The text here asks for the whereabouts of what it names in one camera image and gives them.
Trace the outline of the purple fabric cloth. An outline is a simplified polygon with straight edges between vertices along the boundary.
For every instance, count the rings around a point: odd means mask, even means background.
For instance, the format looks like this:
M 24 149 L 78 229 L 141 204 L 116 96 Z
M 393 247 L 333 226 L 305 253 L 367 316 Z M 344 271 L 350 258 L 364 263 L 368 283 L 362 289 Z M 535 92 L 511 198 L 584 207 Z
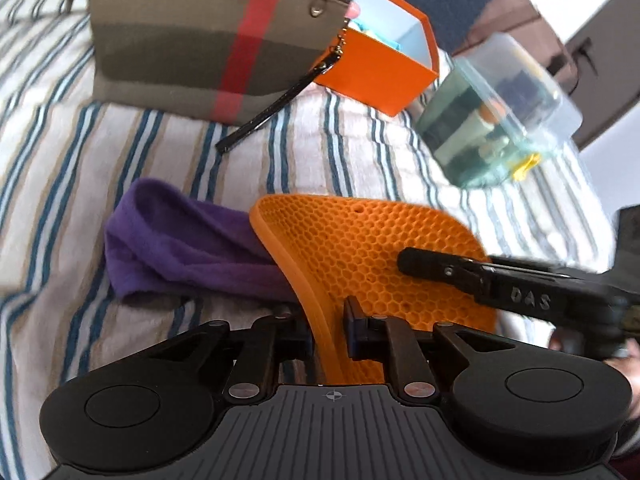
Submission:
M 104 243 L 120 300 L 199 292 L 297 300 L 246 212 L 194 200 L 161 180 L 134 181 L 106 222 Z

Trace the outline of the clear plastic storage container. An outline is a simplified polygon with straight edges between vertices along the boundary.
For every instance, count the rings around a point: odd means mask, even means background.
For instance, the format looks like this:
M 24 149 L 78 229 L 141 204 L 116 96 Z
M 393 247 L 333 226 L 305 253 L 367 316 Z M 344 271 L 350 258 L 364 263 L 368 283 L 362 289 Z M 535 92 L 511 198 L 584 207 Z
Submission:
M 457 56 L 414 128 L 457 188 L 524 179 L 582 125 L 558 82 L 512 36 Z

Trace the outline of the brown cardboard box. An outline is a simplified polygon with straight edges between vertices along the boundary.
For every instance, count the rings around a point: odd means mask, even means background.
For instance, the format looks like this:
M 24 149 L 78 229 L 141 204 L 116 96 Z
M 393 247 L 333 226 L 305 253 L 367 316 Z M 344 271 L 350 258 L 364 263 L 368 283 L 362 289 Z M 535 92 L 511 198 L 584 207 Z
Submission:
M 560 38 L 530 0 L 489 0 L 454 55 L 476 48 L 497 32 L 510 35 L 543 66 L 558 56 L 564 61 L 570 58 Z

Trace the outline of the orange honeycomb silicone mat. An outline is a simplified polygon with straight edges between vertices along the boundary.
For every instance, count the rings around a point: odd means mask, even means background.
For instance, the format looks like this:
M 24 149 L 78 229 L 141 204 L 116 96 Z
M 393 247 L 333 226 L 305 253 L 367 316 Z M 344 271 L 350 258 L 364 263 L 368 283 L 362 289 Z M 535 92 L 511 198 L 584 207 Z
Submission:
M 250 225 L 290 283 L 314 334 L 328 384 L 379 384 L 381 364 L 347 354 L 344 301 L 367 315 L 403 318 L 415 330 L 439 321 L 491 333 L 497 313 L 452 286 L 401 274 L 397 256 L 415 247 L 480 261 L 473 233 L 446 212 L 388 200 L 273 194 L 250 210 Z

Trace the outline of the orange cardboard box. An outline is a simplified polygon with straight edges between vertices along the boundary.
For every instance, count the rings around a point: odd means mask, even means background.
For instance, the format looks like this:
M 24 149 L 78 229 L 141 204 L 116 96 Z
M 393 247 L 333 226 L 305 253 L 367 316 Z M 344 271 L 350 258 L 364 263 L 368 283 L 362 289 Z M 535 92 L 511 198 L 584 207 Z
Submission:
M 438 78 L 430 20 L 405 0 L 352 1 L 344 54 L 317 84 L 395 116 Z

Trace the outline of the pink white mask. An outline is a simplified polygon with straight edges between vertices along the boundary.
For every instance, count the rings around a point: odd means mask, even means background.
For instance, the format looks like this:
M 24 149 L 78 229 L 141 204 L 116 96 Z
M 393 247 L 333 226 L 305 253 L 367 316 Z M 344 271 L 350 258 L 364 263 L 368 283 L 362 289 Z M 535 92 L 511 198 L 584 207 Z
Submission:
M 355 1 L 352 1 L 351 3 L 349 3 L 349 8 L 346 13 L 346 18 L 348 18 L 349 20 L 354 20 L 355 18 L 358 18 L 359 14 L 360 14 L 360 6 L 358 6 L 358 3 L 356 3 Z

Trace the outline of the brown plaid zipper pouch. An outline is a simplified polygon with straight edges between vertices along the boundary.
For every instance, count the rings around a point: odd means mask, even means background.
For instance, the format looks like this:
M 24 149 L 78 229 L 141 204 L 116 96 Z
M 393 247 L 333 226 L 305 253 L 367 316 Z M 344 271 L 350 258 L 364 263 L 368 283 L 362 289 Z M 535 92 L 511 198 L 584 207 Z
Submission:
M 352 0 L 88 0 L 93 95 L 220 122 L 227 153 L 341 58 Z

